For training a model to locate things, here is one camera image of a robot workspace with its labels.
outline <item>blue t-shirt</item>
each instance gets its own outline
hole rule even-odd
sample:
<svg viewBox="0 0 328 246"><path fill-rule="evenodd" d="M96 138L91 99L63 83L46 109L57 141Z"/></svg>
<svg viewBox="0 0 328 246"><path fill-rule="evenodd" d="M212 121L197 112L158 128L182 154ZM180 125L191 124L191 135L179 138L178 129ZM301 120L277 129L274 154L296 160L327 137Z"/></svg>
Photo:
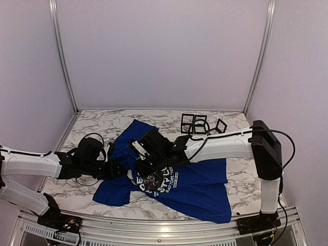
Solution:
<svg viewBox="0 0 328 246"><path fill-rule="evenodd" d="M122 206L130 201L131 191L142 191L164 205L200 220L226 223L231 209L224 183L227 183L226 160L206 160L191 165L167 167L142 179L137 171L135 154L128 143L140 139L150 129L157 128L134 120L116 139L110 158L131 170L128 176L101 183L93 200L109 206Z"/></svg>

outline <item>white wall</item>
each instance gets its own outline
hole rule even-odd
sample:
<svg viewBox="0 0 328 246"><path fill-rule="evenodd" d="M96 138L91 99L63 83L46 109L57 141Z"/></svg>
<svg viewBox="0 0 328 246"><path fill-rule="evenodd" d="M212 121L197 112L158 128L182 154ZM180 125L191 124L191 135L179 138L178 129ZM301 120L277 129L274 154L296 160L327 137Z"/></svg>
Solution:
<svg viewBox="0 0 328 246"><path fill-rule="evenodd" d="M53 149L73 112L53 37L49 1L0 2L0 142L26 151ZM39 177L16 177L35 188ZM19 209L0 200L0 245Z"/></svg>
<svg viewBox="0 0 328 246"><path fill-rule="evenodd" d="M328 2L278 0L271 43L248 118L294 138L284 194L296 204L310 245L328 234ZM290 156L283 142L284 159Z"/></svg>
<svg viewBox="0 0 328 246"><path fill-rule="evenodd" d="M264 0L58 0L78 107L242 111Z"/></svg>

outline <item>robotic arm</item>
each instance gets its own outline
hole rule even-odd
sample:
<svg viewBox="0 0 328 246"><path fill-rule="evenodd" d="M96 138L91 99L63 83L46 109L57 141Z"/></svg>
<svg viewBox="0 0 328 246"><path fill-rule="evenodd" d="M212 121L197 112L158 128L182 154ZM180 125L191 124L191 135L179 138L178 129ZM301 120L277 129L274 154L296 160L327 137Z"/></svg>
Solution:
<svg viewBox="0 0 328 246"><path fill-rule="evenodd" d="M170 142L155 130L130 147L139 155L137 161L141 177L165 167L192 164L202 160L229 157L254 158L261 179L261 211L257 216L241 218L237 225L241 235L280 226L277 213L278 195L282 185L281 144L264 122L240 131L209 135L200 139L180 136ZM8 175L40 175L58 179L92 175L110 179L126 174L115 160L106 158L104 145L94 138L83 138L76 149L68 153L31 153L0 147L0 198L27 208L39 216L38 223L61 231L78 233L81 218L65 215L48 194L34 192L15 182ZM105 160L97 160L100 152Z"/></svg>

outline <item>marble surface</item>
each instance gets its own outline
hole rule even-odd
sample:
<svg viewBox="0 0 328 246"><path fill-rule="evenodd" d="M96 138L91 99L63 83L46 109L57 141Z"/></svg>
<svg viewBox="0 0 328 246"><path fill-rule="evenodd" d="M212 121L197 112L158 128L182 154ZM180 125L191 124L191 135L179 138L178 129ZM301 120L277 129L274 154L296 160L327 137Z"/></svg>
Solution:
<svg viewBox="0 0 328 246"><path fill-rule="evenodd" d="M180 133L181 114L206 114L211 127L221 118L227 125L227 132L249 127L244 114L234 112L179 111L179 110L87 110L83 111L73 127L62 151L77 146L83 136L91 132L101 134L105 142L114 141L125 128L138 119L159 127L160 132L170 140ZM261 203L260 180L257 177L252 159L228 158L226 184L233 215L258 212ZM79 182L87 185L94 183L91 177L84 176ZM57 180L48 178L44 192L52 195L62 210L85 214L110 216L116 218L187 220L193 219L172 210L142 192L131 192L130 203L122 207L110 207L92 201L93 194L100 182L83 187L75 179Z"/></svg>

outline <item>vertical metal post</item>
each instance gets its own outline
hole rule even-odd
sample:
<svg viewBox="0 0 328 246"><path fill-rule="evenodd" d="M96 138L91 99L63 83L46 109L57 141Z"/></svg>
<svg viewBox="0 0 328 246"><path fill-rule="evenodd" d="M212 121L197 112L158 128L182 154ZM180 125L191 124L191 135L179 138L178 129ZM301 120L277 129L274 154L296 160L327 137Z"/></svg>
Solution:
<svg viewBox="0 0 328 246"><path fill-rule="evenodd" d="M252 105L252 102L253 102L253 99L254 99L254 96L255 96L255 92L256 92L256 89L257 89L257 86L258 86L258 82L259 82L259 79L260 79L264 58L265 58L265 55L268 51L269 41L270 41L270 37L271 37L271 33L272 33L272 25L273 25L275 7L276 7L276 0L269 0L268 11L266 13L267 15L266 15L266 20L265 20L265 27L264 27L262 45L261 45L261 49L260 49L260 54L259 54L259 58L258 58L258 61L257 61L256 69L255 69L255 72L254 72L253 81L252 81L252 84L251 84L251 87L250 87L250 91L248 93L247 100L246 100L244 110L243 110L243 113L245 115L248 114L248 112L250 110L250 107Z"/></svg>
<svg viewBox="0 0 328 246"><path fill-rule="evenodd" d="M64 81L68 93L68 97L72 106L72 109L74 111L74 114L78 113L78 108L76 104L76 100L74 97L73 93L73 88L71 85L70 77L68 74L68 69L65 61L65 56L64 56L64 49L63 49L63 43L62 43L62 38L60 36L60 27L59 27L59 20L58 20L58 13L57 13L57 2L56 0L49 0L49 5L50 5L50 14L52 18L52 24L54 28L54 35L55 35L55 42L57 46L57 51L59 55L59 61L60 61L60 66L61 66L61 71L63 72L64 76Z"/></svg>

